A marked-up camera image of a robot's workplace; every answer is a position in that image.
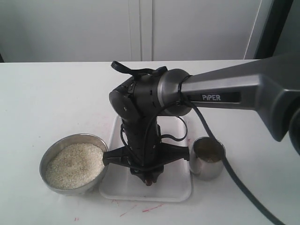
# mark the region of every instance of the metal bowl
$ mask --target metal bowl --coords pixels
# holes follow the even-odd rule
[[[89,134],[75,134],[75,135],[70,135],[68,137],[62,138],[56,143],[54,143],[44,154],[42,157],[41,163],[39,165],[39,173],[45,182],[45,184],[52,190],[55,191],[59,194],[63,195],[79,195],[79,194],[84,194],[85,192],[92,190],[99,182],[104,178],[105,173],[107,171],[107,166],[103,168],[103,170],[100,172],[100,174],[91,182],[78,187],[74,189],[57,189],[55,187],[52,187],[47,180],[45,179],[45,172],[47,169],[48,163],[57,156],[57,154],[62,151],[65,147],[72,145],[72,144],[81,144],[81,143],[89,143],[93,144],[97,147],[99,147],[103,152],[107,151],[107,145],[105,142],[95,136],[95,135],[89,135]]]

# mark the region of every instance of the white wall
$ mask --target white wall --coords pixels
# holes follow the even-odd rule
[[[6,62],[250,59],[272,0],[0,0]]]
[[[4,61],[131,60],[127,0],[0,0]]]
[[[300,51],[300,1],[294,0],[274,55]]]
[[[243,59],[255,22],[262,26],[250,48],[257,47],[271,3],[185,0],[174,4],[173,0],[154,0],[153,60]]]

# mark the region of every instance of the white table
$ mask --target white table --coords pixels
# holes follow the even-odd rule
[[[198,74],[245,62],[125,64],[132,68],[166,65]],[[108,94],[127,78],[112,70],[108,62],[0,64],[0,224],[270,225],[225,170],[210,182],[193,177],[194,188],[187,201],[164,203],[149,212],[143,210],[160,203],[115,202],[97,192],[66,197],[44,185],[39,163],[55,141],[70,134],[91,133],[108,142],[116,116]],[[202,112],[248,188],[287,225],[299,224],[300,157],[288,135],[281,143],[274,141],[253,111]],[[193,112],[186,120],[189,138],[206,135]]]

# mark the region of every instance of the rice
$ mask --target rice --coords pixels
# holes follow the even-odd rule
[[[103,170],[102,156],[103,151],[93,144],[72,144],[49,162],[45,179],[57,189],[81,187]]]

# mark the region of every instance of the white tray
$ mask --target white tray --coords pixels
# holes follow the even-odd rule
[[[184,136],[185,126],[178,118],[158,117],[157,121],[161,128],[161,134],[171,134],[178,138]],[[117,117],[108,145],[109,150],[123,146],[120,139],[120,125],[121,118]],[[187,139],[186,137],[181,142],[163,139],[163,142],[187,146]],[[190,196],[192,191],[189,165],[184,159],[166,164],[164,172],[159,175],[157,182],[148,187],[138,177],[132,175],[129,168],[109,164],[99,191],[102,196],[109,199],[182,202]]]

